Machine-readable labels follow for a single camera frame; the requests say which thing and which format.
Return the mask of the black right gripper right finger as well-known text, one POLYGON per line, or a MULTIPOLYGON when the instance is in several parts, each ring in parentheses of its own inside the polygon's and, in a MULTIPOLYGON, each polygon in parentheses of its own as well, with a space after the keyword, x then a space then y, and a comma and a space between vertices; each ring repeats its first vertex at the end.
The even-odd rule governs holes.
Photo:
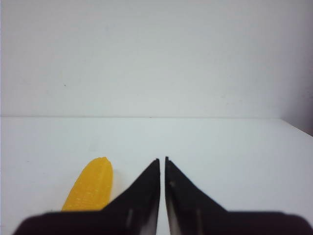
POLYGON ((228 211, 165 158, 165 200, 173 235, 311 235, 301 216, 275 211, 228 211))

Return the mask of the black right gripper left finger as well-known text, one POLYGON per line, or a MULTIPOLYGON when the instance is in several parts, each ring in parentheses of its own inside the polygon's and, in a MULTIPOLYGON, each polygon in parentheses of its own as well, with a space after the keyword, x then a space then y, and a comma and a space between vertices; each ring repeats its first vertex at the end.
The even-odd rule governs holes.
POLYGON ((16 235, 154 235, 160 200, 160 163, 100 211, 51 212, 25 219, 16 235))

